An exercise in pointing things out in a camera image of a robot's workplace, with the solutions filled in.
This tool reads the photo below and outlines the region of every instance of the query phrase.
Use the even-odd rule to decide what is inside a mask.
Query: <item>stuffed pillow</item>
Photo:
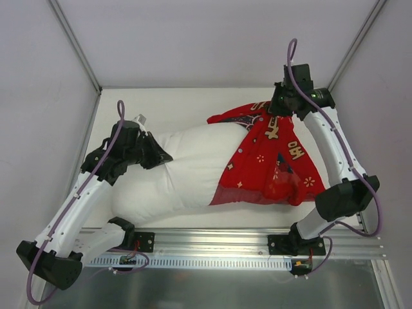
[[[244,127],[230,123],[153,134],[173,161],[149,170],[129,166],[113,187],[114,215],[137,225],[180,209],[208,206],[246,134]]]

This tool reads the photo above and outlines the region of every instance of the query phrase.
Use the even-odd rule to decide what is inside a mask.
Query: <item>black mounting bracket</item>
[[[295,89],[289,76],[287,66],[283,67],[285,77],[283,82],[275,83],[275,92],[269,105],[268,112],[274,116],[292,116],[296,114],[303,120],[307,114],[317,110],[310,105]],[[309,64],[292,66],[295,81],[303,93],[320,108],[335,108],[335,101],[326,88],[314,89],[314,82],[310,77]]]
[[[111,136],[105,138],[102,145],[90,152],[81,166],[82,172],[91,173],[102,158],[108,145],[115,136],[120,122],[111,129]],[[144,134],[140,126],[133,121],[126,120],[102,166],[96,172],[99,181],[107,181],[114,185],[117,179],[127,171],[127,167],[140,164],[144,169],[152,169],[158,165],[173,161],[172,156],[166,153],[153,137],[152,133]]]
[[[137,248],[138,252],[152,253],[155,247],[155,233],[134,231],[132,240],[128,245],[122,244],[120,249],[134,251]]]
[[[283,244],[290,242],[289,235],[268,235],[268,248],[269,254],[271,256],[284,256],[284,255],[291,255],[291,256],[309,256],[311,254],[313,256],[325,256],[326,250],[324,248],[324,241],[323,238],[315,238],[311,239],[311,241],[307,241],[301,243],[299,246],[296,246],[296,251],[285,251]]]
[[[376,176],[366,176],[364,179],[373,190],[378,191],[379,179]],[[372,194],[360,179],[343,180],[333,187],[319,193],[315,197],[316,209],[327,222],[333,222],[340,217],[350,217],[364,211],[372,200]]]

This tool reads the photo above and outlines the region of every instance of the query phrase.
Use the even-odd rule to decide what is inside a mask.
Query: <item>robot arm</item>
[[[113,247],[131,246],[135,226],[120,218],[113,218],[97,232],[85,236],[79,232],[129,165],[151,169],[173,159],[145,131],[144,120],[141,116],[118,122],[111,136],[86,156],[73,190],[48,226],[35,241],[22,241],[18,246],[17,254],[28,270],[34,268],[35,275],[65,290],[92,259]]]
[[[282,117],[296,114],[304,122],[321,152],[330,184],[329,189],[315,197],[315,209],[293,224],[289,235],[276,243],[278,252],[296,256],[302,248],[317,243],[319,235],[334,222],[366,209],[372,194],[355,171],[363,176],[375,191],[379,188],[379,181],[376,176],[368,176],[357,161],[339,124],[335,102],[326,88],[314,89],[309,65],[291,66],[290,71],[300,90],[322,109],[322,113],[296,90],[287,66],[284,71],[284,81],[275,83],[276,88],[268,111],[274,116]],[[334,127],[324,115],[332,121]],[[349,165],[345,151],[348,152],[353,166]]]

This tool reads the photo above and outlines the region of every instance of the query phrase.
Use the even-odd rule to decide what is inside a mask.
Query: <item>small circuit board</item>
[[[120,265],[136,265],[136,257],[121,256]]]

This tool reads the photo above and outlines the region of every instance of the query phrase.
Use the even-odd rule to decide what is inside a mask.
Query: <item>red garment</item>
[[[223,172],[211,205],[314,200],[324,191],[317,169],[294,133],[292,117],[272,117],[270,102],[247,104],[210,117],[209,124],[235,122],[248,129]]]

